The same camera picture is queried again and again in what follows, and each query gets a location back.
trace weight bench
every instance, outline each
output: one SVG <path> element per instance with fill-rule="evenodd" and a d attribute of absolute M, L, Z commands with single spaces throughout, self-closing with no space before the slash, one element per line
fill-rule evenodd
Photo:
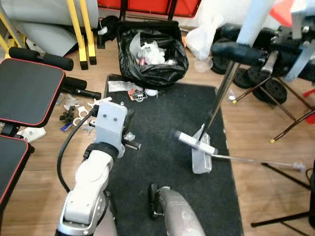
<path fill-rule="evenodd" d="M 20 126 L 43 127 L 61 92 L 62 69 L 5 59 L 0 64 L 0 233 L 6 204 L 34 148 L 17 135 Z"/>

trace wooden floor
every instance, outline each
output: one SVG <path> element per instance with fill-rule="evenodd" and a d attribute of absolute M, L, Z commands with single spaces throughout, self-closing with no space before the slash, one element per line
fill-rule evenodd
<path fill-rule="evenodd" d="M 106 77 L 111 73 L 120 73 L 116 41 L 106 43 L 106 49 L 97 50 L 96 54 L 97 65 L 85 71 L 79 68 L 78 53 L 71 55 L 75 68 L 67 75 L 87 80 L 88 90 L 103 93 Z M 193 66 L 192 54 L 187 54 L 190 67 L 180 82 L 218 87 L 222 76 L 212 71 L 198 73 Z M 311 88 L 310 83 L 302 80 L 296 80 L 292 86 L 298 92 Z M 236 94 L 244 91 L 234 85 L 231 89 Z M 297 116 L 306 111 L 292 94 L 289 94 L 285 105 Z M 302 122 L 271 145 L 268 141 L 291 124 L 290 118 L 279 108 L 272 108 L 250 94 L 237 105 L 224 99 L 222 109 L 231 155 L 285 162 L 301 161 L 307 167 L 312 167 L 315 125 Z M 2 236 L 54 235 L 66 197 L 56 172 L 59 148 L 68 135 L 59 130 L 63 126 L 59 121 L 63 111 L 62 106 L 55 107 L 45 126 L 47 135 L 32 143 L 35 153 L 30 157 L 4 212 Z M 63 173 L 70 186 L 73 186 L 74 173 L 82 160 L 83 151 L 93 138 L 94 133 L 88 136 L 86 131 L 79 130 L 64 154 Z M 281 224 L 251 228 L 250 223 L 307 211 L 310 196 L 307 190 L 258 164 L 233 162 L 233 172 L 245 236 L 298 235 Z M 306 181 L 304 174 L 288 172 Z M 307 219 L 291 221 L 289 224 L 310 235 L 314 234 Z"/>

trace trash bin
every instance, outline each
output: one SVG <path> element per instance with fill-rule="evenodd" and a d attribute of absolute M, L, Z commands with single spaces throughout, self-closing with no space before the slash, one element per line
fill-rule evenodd
<path fill-rule="evenodd" d="M 141 46 L 144 42 L 156 41 L 160 48 L 166 49 L 165 60 L 174 59 L 176 64 L 139 65 L 129 49 L 131 41 L 139 32 Z M 183 78 L 188 70 L 189 62 L 176 21 L 121 22 L 117 43 L 121 74 L 139 86 L 149 89 L 168 87 Z"/>

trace tripod stand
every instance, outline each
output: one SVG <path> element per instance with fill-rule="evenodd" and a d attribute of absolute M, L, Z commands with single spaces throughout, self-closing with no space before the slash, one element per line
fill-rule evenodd
<path fill-rule="evenodd" d="M 309 218 L 309 223 L 310 225 L 315 229 L 315 161 L 314 161 L 314 166 L 313 166 L 313 173 L 312 176 L 310 178 L 310 185 L 305 184 L 302 181 L 299 181 L 298 179 L 280 171 L 277 168 L 274 168 L 268 164 L 262 164 L 265 167 L 268 167 L 269 169 L 279 173 L 280 175 L 288 178 L 289 180 L 299 184 L 300 186 L 308 189 L 311 191 L 311 197 L 310 197 L 310 210 L 306 211 L 306 212 L 302 212 L 299 214 L 294 214 L 294 215 L 289 215 L 289 216 L 285 216 L 285 217 L 280 217 L 280 218 L 275 218 L 275 219 L 271 219 L 271 220 L 265 220 L 265 221 L 260 221 L 260 222 L 255 222 L 255 223 L 251 223 L 252 227 L 259 227 L 259 226 L 263 226 L 263 225 L 270 225 L 270 224 L 275 224 L 275 223 L 281 223 L 287 227 L 289 227 L 290 229 L 294 230 L 295 232 L 301 234 L 301 235 L 305 235 L 308 236 L 306 233 L 288 225 L 285 223 L 285 221 L 288 220 L 297 220 L 297 219 L 301 219 L 304 217 L 308 217 Z"/>

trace black garbage bag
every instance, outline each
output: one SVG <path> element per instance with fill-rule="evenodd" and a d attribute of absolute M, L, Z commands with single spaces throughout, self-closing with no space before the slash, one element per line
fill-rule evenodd
<path fill-rule="evenodd" d="M 138 32 L 140 32 L 141 46 L 144 45 L 144 42 L 152 43 L 156 41 L 160 48 L 166 49 L 165 61 L 174 59 L 176 64 L 139 65 L 129 50 L 130 43 Z M 159 30 L 150 28 L 130 29 L 121 34 L 118 45 L 122 75 L 139 86 L 150 89 L 167 87 L 183 78 L 188 70 L 189 62 L 181 38 L 174 38 Z"/>

